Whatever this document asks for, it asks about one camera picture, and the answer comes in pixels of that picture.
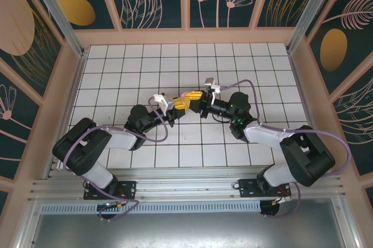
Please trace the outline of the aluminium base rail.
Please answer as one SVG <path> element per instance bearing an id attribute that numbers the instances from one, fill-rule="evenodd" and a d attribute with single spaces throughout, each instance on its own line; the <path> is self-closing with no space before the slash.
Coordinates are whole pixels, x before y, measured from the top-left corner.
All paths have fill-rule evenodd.
<path id="1" fill-rule="evenodd" d="M 233 184 L 251 179 L 259 166 L 217 168 L 130 168 L 115 169 L 119 180 L 136 182 L 135 198 L 140 201 L 238 200 Z M 46 180 L 35 180 L 28 198 L 40 201 L 81 201 L 83 181 L 65 171 L 50 172 Z"/>

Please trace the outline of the small green controller board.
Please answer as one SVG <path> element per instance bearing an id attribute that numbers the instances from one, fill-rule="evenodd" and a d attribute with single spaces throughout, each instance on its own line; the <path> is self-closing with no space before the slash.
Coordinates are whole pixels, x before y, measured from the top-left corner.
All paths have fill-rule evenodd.
<path id="1" fill-rule="evenodd" d="M 112 203 L 98 203 L 96 211 L 118 211 L 126 203 L 115 201 Z"/>

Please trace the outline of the aluminium corner post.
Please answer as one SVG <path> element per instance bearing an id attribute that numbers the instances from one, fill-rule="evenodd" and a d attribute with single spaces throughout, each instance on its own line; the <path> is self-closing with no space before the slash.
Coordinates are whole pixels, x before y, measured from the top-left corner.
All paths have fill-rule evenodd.
<path id="1" fill-rule="evenodd" d="M 63 10 L 57 0 L 43 0 L 47 8 L 50 10 L 52 17 L 64 34 L 67 42 L 72 47 L 75 54 L 81 58 L 84 54 L 84 48 L 80 44 L 71 24 L 68 22 Z"/>
<path id="2" fill-rule="evenodd" d="M 289 55 L 295 53 L 297 47 L 302 41 L 306 30 L 309 28 L 313 18 L 316 16 L 318 10 L 321 8 L 324 0 L 309 0 L 300 19 L 294 29 L 293 34 L 287 44 L 287 52 Z"/>

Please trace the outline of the grey metal sheet panel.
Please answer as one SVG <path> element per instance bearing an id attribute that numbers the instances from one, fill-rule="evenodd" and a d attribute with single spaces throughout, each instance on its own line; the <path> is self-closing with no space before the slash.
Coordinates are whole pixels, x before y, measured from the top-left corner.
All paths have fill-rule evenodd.
<path id="1" fill-rule="evenodd" d="M 356 248 L 329 210 L 283 219 L 260 214 L 43 215 L 22 248 Z"/>

